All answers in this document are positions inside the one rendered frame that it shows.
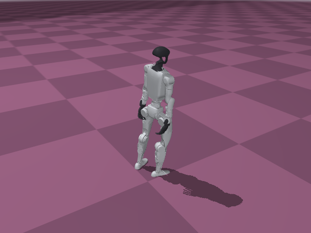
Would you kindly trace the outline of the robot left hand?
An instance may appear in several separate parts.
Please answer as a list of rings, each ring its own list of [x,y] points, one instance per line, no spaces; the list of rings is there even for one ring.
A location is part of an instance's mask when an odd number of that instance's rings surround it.
[[[143,109],[146,105],[142,105],[142,100],[140,100],[140,108],[139,108],[139,110],[138,110],[138,118],[140,118],[140,119],[142,119],[142,120],[146,120],[146,118],[145,117],[143,117],[142,116],[142,114],[141,114],[141,109]]]

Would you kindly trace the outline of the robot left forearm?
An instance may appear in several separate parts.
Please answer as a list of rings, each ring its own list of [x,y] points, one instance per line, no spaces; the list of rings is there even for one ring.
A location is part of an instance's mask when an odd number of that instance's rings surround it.
[[[144,86],[143,86],[142,91],[143,91],[142,97],[141,97],[142,105],[145,105],[145,104],[146,104],[146,101],[148,100],[148,91],[147,91],[146,88],[144,88]]]

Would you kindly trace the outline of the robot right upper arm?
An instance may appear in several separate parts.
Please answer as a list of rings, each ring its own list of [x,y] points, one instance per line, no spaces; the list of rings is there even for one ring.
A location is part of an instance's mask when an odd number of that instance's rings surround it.
[[[163,82],[165,84],[165,102],[168,104],[169,100],[172,98],[174,77],[169,73],[163,74]]]

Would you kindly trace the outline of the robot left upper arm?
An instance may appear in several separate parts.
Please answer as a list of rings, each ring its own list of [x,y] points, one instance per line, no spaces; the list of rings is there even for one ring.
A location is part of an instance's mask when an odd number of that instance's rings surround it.
[[[144,88],[147,88],[147,70],[148,70],[148,67],[150,65],[153,65],[153,64],[147,64],[144,66]]]

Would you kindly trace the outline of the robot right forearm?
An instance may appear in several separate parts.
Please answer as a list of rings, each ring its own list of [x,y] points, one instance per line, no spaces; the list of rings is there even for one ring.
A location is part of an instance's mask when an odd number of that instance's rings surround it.
[[[173,98],[171,98],[169,100],[168,105],[165,106],[165,109],[166,109],[165,119],[168,119],[168,121],[169,121],[168,124],[170,124],[172,122],[174,102],[175,102],[175,100]]]

